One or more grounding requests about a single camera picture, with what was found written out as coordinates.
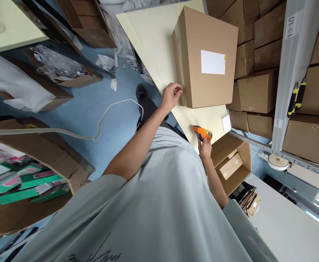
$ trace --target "open cardboard box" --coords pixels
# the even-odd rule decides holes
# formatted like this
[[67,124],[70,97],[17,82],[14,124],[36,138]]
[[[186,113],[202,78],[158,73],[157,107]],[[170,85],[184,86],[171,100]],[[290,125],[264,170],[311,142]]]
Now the open cardboard box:
[[[20,124],[16,119],[0,121],[0,129],[27,128],[31,121],[26,121],[26,126]],[[33,203],[30,202],[30,199],[24,199],[3,206],[0,205],[0,235],[22,230],[57,212],[88,180],[90,173],[87,171],[86,161],[78,162],[79,154],[77,152],[71,154],[73,149],[69,149],[64,143],[59,142],[56,136],[53,136],[51,140],[46,139],[43,134],[0,137],[0,143],[26,153],[64,177],[71,189],[69,193],[44,203]],[[54,139],[58,141],[59,145],[52,143]]]
[[243,164],[227,180],[219,176],[227,196],[231,195],[251,173],[250,145],[229,134],[225,134],[212,144],[211,149],[211,159],[213,160],[214,167],[217,167],[236,149]]

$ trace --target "shoe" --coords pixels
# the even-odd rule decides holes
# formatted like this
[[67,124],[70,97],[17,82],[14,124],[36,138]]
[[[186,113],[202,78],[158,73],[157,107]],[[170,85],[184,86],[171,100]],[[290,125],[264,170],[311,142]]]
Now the shoe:
[[146,97],[148,97],[148,94],[145,90],[145,87],[143,84],[139,84],[136,90],[136,97],[138,99],[138,103],[143,101]]

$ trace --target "person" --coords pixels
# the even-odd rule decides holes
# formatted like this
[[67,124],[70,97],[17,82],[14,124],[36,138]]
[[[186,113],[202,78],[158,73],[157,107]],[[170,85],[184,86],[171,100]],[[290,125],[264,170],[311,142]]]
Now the person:
[[182,92],[170,83],[157,108],[138,86],[141,128],[16,262],[277,261],[237,202],[228,201],[210,142],[199,140],[199,156],[164,121]]

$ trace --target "handwritten label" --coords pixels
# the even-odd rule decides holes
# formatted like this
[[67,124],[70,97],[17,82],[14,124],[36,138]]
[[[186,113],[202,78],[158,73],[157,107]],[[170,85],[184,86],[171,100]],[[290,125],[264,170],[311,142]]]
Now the handwritten label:
[[282,128],[283,127],[283,119],[276,119],[273,127]]
[[293,36],[296,36],[300,33],[302,17],[303,17],[304,9],[295,13],[292,16],[289,16],[286,23],[286,39],[289,39]]

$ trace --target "small white paper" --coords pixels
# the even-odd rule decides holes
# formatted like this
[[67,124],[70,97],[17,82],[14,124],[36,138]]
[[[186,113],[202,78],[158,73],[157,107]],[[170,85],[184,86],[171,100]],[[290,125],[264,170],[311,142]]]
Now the small white paper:
[[221,119],[221,124],[222,124],[222,129],[224,132],[230,131],[231,130],[231,120],[230,120],[230,115],[227,115]]
[[37,187],[35,187],[35,190],[37,191],[37,193],[39,193],[40,195],[42,193],[44,193],[45,191],[51,189],[52,187],[49,185],[49,183],[45,183],[45,184],[41,184]]
[[225,74],[226,55],[201,50],[201,66],[203,74]]
[[286,39],[289,39],[293,36],[296,36],[300,33],[302,17],[303,17],[304,9],[296,12],[292,16],[289,16],[286,23]]
[[274,123],[273,127],[282,128],[283,127],[283,119],[275,118],[275,123]]

